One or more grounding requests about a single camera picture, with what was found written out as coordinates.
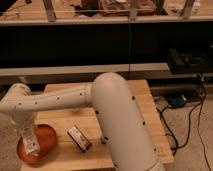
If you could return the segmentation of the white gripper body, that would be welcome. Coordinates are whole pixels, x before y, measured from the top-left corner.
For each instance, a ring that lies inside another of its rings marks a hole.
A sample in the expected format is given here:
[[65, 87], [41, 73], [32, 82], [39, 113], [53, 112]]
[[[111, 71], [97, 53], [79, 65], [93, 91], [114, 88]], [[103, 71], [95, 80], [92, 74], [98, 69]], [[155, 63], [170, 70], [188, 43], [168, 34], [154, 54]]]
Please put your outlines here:
[[31, 127], [34, 124], [33, 117], [13, 118], [12, 121], [18, 134], [20, 134], [24, 128]]

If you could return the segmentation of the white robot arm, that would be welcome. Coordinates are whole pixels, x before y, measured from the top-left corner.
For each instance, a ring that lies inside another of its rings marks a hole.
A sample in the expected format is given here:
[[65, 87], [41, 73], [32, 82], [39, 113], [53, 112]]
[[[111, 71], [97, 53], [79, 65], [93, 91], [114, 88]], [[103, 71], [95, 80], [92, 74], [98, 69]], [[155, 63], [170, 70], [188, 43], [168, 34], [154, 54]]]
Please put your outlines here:
[[0, 99], [0, 113], [21, 133], [27, 154], [41, 151], [35, 135], [38, 111], [91, 106], [116, 171], [165, 171], [144, 117], [127, 81], [117, 73], [99, 75], [91, 84], [33, 95], [22, 83]]

